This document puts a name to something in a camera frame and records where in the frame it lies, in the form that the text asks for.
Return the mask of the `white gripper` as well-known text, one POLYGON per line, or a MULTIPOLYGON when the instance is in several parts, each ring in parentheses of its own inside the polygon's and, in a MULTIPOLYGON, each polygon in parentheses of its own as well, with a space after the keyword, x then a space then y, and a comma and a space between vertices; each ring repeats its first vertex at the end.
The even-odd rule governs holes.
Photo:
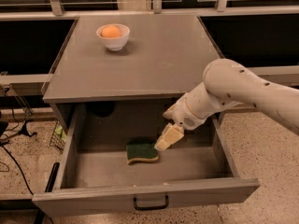
POLYGON ((164 111, 163 117, 172 119, 175 124, 165 126, 154 146, 158 151, 164 151, 182 139, 184 130, 194 130, 206 121, 207 96, 185 93, 164 111))

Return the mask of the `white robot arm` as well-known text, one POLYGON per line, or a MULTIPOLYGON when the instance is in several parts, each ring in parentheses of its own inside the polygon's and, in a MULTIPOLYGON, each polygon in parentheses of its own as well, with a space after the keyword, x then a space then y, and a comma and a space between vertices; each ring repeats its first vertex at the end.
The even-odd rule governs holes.
POLYGON ((185 131, 196 129, 208 117, 238 103, 252 105, 299 133, 299 90, 260 78, 233 60, 217 59, 206 66, 203 81, 164 112, 170 122, 155 148, 168 149, 182 139, 185 131))

